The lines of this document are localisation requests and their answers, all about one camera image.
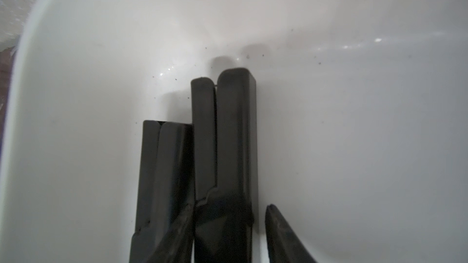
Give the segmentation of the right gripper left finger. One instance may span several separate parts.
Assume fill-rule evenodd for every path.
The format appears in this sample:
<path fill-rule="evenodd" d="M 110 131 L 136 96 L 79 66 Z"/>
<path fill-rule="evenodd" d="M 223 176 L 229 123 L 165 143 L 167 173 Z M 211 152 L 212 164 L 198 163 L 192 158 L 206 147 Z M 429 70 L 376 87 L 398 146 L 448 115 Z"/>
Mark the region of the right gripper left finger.
<path fill-rule="evenodd" d="M 191 263 L 194 206 L 187 204 L 146 263 Z"/>

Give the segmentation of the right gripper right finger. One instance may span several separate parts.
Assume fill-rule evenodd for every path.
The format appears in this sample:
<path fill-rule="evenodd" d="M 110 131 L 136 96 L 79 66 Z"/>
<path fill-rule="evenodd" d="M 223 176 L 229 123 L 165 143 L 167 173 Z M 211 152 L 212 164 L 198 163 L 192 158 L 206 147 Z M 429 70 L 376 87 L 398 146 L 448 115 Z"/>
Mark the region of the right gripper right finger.
<path fill-rule="evenodd" d="M 269 262 L 317 263 L 278 207 L 273 204 L 266 208 L 265 228 Z"/>

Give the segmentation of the black pruning pliers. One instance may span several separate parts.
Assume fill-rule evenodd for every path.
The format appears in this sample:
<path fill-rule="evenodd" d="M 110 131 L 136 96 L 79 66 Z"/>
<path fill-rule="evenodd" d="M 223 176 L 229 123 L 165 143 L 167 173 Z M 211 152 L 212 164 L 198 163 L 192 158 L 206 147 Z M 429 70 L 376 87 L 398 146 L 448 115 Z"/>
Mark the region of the black pruning pliers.
<path fill-rule="evenodd" d="M 249 263 L 258 210 L 256 81 L 248 69 L 191 82 L 195 261 Z"/>
<path fill-rule="evenodd" d="M 190 124 L 143 123 L 132 263 L 145 263 L 176 220 L 190 191 L 193 168 Z"/>

